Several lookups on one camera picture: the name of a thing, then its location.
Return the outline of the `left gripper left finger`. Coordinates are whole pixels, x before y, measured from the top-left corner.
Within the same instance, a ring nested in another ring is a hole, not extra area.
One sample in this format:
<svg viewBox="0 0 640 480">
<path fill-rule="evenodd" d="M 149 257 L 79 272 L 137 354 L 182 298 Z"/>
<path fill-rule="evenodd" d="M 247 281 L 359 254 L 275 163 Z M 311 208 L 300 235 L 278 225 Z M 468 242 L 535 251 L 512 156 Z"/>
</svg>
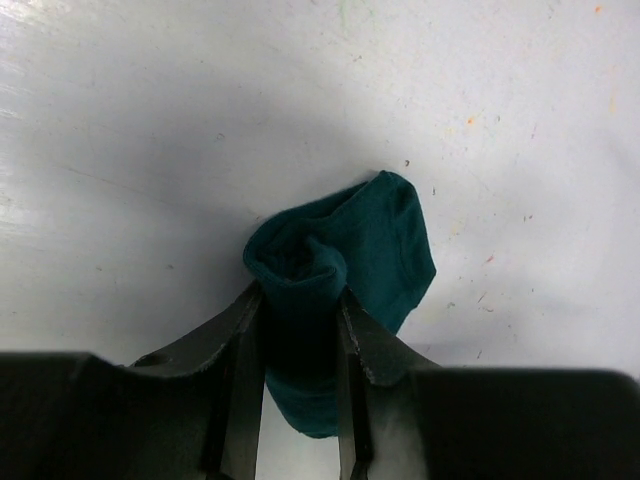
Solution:
<svg viewBox="0 0 640 480">
<path fill-rule="evenodd" d="M 263 295 L 129 366 L 83 352 L 1 356 L 5 479 L 252 479 Z"/>
</svg>

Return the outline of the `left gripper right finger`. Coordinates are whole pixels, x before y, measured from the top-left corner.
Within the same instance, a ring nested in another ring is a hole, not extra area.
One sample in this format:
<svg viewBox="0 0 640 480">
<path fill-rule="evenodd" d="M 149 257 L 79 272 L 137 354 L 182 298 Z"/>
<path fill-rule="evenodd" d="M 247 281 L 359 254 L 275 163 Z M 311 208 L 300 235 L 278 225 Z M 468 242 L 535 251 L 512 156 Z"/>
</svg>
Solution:
<svg viewBox="0 0 640 480">
<path fill-rule="evenodd" d="M 453 368 L 350 291 L 337 321 L 344 479 L 635 479 L 639 386 L 593 369 Z"/>
</svg>

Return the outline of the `green reindeer sock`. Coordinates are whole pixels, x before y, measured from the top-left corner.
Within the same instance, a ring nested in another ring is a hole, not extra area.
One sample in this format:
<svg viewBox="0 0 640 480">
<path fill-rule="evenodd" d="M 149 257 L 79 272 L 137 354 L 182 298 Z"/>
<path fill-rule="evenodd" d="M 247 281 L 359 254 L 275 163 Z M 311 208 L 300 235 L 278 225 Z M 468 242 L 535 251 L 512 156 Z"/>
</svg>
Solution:
<svg viewBox="0 0 640 480">
<path fill-rule="evenodd" d="M 381 171 L 285 210 L 247 242 L 243 261 L 264 292 L 266 385 L 289 425 L 336 436 L 336 312 L 345 290 L 391 334 L 436 276 L 415 187 Z"/>
</svg>

